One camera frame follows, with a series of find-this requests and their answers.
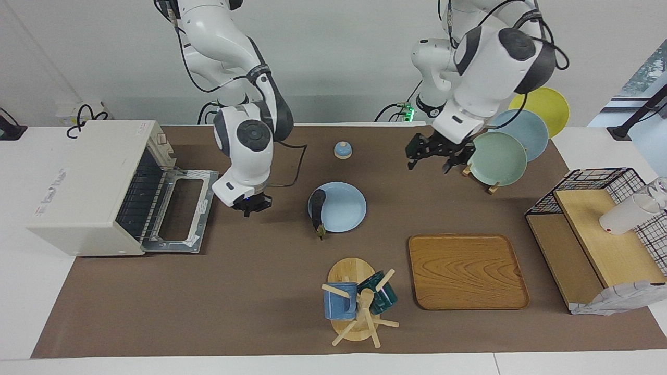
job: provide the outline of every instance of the yellow plate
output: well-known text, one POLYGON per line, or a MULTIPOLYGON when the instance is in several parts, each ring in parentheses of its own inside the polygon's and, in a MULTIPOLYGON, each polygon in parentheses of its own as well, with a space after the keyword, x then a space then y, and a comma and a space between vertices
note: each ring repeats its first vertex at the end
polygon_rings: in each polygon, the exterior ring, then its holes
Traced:
MULTIPOLYGON (((524 102, 523 95, 517 95, 510 103, 509 109, 518 109, 524 102)), ((549 129, 549 138, 560 133, 570 118, 570 106, 565 97, 549 87, 540 87, 528 94, 524 109, 535 113, 549 129)))

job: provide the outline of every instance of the white table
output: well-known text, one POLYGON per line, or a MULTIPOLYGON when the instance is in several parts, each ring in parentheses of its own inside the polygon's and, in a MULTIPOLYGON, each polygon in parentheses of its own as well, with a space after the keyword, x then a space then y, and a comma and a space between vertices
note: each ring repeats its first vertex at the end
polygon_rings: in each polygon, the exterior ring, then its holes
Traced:
MULTIPOLYGON (((28 232, 25 223, 74 142, 62 127, 32 127, 20 141, 0 142, 0 374, 341 374, 360 368, 386 374, 475 375, 666 371, 667 350, 28 360, 74 258, 28 232)), ((627 166, 646 181, 656 177, 631 143, 613 141, 603 128, 566 128, 554 143, 570 169, 627 166)), ((651 306, 651 311, 667 332, 667 302, 651 306)))

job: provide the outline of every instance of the black wire rack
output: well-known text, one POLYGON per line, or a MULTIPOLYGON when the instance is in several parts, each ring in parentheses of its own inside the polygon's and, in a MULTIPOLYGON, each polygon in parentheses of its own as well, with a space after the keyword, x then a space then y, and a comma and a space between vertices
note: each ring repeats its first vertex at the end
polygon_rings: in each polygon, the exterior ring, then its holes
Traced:
POLYGON ((153 213, 165 197, 164 185, 164 171, 146 149, 116 217, 116 222, 136 240, 141 241, 156 227, 155 218, 159 216, 153 213))
MULTIPOLYGON (((577 169, 566 175, 556 187, 538 201, 528 215, 562 214, 554 192, 560 190, 606 190, 619 204, 646 183, 632 168, 577 169)), ((646 250, 667 276, 667 211, 634 228, 646 250)))

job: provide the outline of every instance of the toaster oven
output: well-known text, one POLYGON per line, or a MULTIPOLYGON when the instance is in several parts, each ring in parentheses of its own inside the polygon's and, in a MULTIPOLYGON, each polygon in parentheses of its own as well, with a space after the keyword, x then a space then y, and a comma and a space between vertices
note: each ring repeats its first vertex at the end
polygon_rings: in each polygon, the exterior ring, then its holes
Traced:
POLYGON ((176 167, 156 121, 88 121, 27 228, 72 256, 198 253, 217 177, 217 171, 176 167), (189 231, 165 240, 165 215, 177 184, 186 179, 201 180, 196 202, 190 202, 189 231))

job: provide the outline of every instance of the mug handle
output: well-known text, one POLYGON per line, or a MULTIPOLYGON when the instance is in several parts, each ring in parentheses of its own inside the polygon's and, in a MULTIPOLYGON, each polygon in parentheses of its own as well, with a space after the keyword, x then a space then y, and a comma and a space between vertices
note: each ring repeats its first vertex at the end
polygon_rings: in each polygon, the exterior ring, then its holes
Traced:
POLYGON ((357 308, 357 294, 356 293, 350 293, 350 306, 347 310, 348 314, 351 314, 354 312, 357 308))

